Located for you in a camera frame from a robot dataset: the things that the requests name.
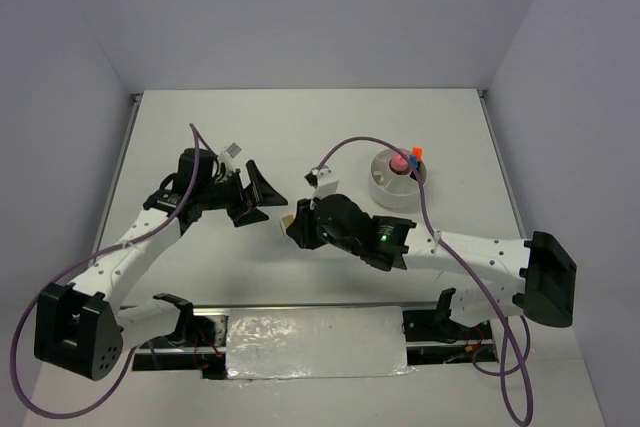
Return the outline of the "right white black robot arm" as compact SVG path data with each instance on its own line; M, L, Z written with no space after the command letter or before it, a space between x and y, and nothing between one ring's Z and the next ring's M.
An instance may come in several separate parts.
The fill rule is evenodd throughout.
M429 232L411 219L371 216L332 194L299 200L285 233L303 250L332 246L383 272L469 275L472 287L446 287L437 299L435 327L446 338L500 317L522 315L552 328L573 324L577 265L547 232L515 240Z

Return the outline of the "orange black highlighter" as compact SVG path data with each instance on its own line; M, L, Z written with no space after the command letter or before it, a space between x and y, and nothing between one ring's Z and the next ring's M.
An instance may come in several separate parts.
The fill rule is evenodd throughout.
M422 160L422 155L423 155L423 149L420 147L413 147L412 148L412 154L416 157L416 159L418 161Z

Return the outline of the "pink glue bottle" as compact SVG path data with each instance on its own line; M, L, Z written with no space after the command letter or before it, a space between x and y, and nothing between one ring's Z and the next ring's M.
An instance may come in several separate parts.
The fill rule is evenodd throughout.
M390 159L389 168L396 175L406 175L411 171L410 162L398 153Z

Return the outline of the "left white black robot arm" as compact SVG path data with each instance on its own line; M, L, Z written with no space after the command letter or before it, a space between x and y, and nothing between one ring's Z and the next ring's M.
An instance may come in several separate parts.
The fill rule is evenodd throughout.
M287 205L256 163L245 164L242 182L228 153L188 148L176 172L144 202L133 225L87 269L61 285L52 282L36 303L34 355L90 380L101 380L124 351L158 337L175 346L195 336L198 318L190 301L168 293L126 308L123 303L154 262L203 212L224 210L235 227L268 220L266 207Z

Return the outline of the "tan square eraser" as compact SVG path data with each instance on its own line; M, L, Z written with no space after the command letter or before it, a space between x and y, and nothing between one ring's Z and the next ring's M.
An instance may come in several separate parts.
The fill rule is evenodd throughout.
M292 225L293 222L294 222L294 216L293 215L286 215L286 216L281 218L280 226L281 226L282 233L283 233L283 235L285 237L288 236L287 230Z

